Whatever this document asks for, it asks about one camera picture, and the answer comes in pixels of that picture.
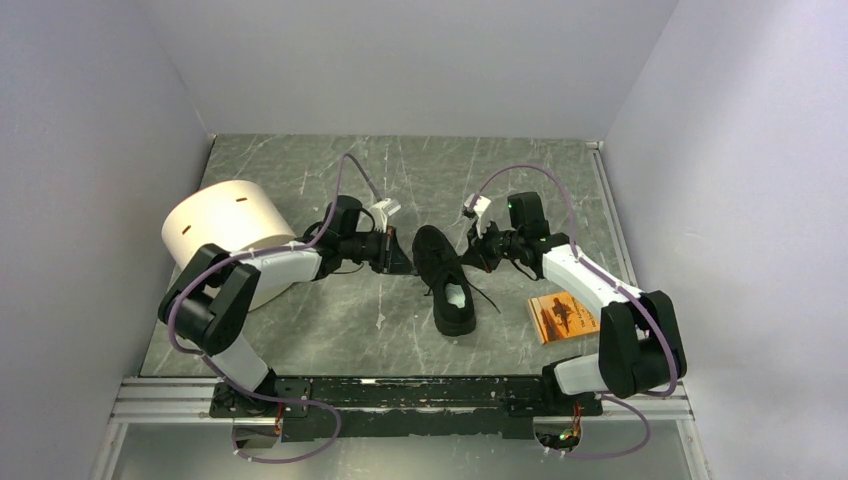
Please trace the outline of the black shoe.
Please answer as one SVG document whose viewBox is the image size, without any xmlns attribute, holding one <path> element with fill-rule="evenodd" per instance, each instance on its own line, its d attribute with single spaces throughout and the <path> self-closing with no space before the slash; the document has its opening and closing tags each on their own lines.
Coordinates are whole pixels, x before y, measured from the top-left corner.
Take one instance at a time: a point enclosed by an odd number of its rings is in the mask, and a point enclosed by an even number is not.
<svg viewBox="0 0 848 480">
<path fill-rule="evenodd" d="M 476 328 L 471 287 L 452 243 L 433 225 L 416 232 L 413 265 L 433 297 L 437 330 L 445 336 L 467 335 Z"/>
</svg>

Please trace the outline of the black shoelace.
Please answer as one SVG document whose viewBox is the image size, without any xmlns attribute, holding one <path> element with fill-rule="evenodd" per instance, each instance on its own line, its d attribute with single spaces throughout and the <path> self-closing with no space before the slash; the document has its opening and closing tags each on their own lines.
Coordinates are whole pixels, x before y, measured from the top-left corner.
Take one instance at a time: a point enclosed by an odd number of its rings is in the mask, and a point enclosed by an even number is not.
<svg viewBox="0 0 848 480">
<path fill-rule="evenodd" d="M 484 299 L 485 299 L 485 300 L 486 300 L 486 301 L 487 301 L 487 302 L 488 302 L 488 303 L 489 303 L 489 304 L 490 304 L 490 305 L 491 305 L 491 306 L 495 309 L 495 311 L 496 311 L 498 314 L 502 314 L 502 312 L 501 312 L 501 310 L 499 309 L 498 305 L 497 305 L 497 304 L 496 304 L 496 303 L 495 303 L 495 302 L 494 302 L 494 301 L 493 301 L 493 300 L 492 300 L 492 299 L 491 299 L 491 298 L 490 298 L 490 297 L 489 297 L 489 296 L 488 296 L 488 295 L 487 295 L 487 294 L 486 294 L 483 290 L 481 290 L 480 288 L 478 288 L 477 286 L 475 286 L 475 285 L 474 285 L 473 283 L 471 283 L 470 281 L 468 282 L 468 286 L 469 286 L 472 290 L 476 291 L 479 295 L 481 295 L 481 296 L 482 296 L 482 297 L 483 297 L 483 298 L 484 298 Z M 433 296 L 433 295 L 434 295 L 434 293 L 433 293 L 433 288 L 432 288 L 432 287 L 430 287 L 430 288 L 428 289 L 428 291 L 427 291 L 426 293 L 424 293 L 424 294 L 423 294 L 423 296 L 424 296 L 424 297 L 431 297 L 431 296 Z"/>
</svg>

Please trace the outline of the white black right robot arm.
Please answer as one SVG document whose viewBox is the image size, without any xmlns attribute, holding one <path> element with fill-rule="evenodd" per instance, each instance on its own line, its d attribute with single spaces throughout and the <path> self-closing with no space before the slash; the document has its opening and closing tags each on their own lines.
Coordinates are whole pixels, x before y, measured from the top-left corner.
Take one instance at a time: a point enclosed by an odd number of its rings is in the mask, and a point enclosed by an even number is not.
<svg viewBox="0 0 848 480">
<path fill-rule="evenodd" d="M 503 260 L 520 263 L 531 270 L 532 279 L 545 279 L 571 294 L 599 323 L 597 353 L 555 362 L 548 369 L 552 379 L 539 389 L 542 406 L 562 414 L 583 393 L 608 393 L 619 399 L 670 394 L 687 372 L 670 297 L 624 283 L 591 260 L 568 235 L 552 232 L 537 193 L 508 197 L 507 230 L 485 220 L 489 205 L 480 195 L 464 202 L 463 213 L 473 223 L 463 263 L 487 273 Z"/>
</svg>

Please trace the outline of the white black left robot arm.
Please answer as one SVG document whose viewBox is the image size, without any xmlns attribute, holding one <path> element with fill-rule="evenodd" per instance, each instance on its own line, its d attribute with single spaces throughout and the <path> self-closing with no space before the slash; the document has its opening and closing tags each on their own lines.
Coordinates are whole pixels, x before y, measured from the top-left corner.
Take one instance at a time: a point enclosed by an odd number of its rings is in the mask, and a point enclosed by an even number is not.
<svg viewBox="0 0 848 480">
<path fill-rule="evenodd" d="M 158 318 L 174 341 L 193 343 L 224 378 L 239 386 L 237 403 L 261 416 L 277 400 L 274 370 L 242 334 L 250 303 L 260 295 L 335 273 L 345 261 L 377 274 L 411 275 L 390 217 L 401 208 L 391 198 L 369 207 L 340 195 L 302 237 L 256 253 L 228 252 L 214 243 L 200 247 L 158 307 Z"/>
</svg>

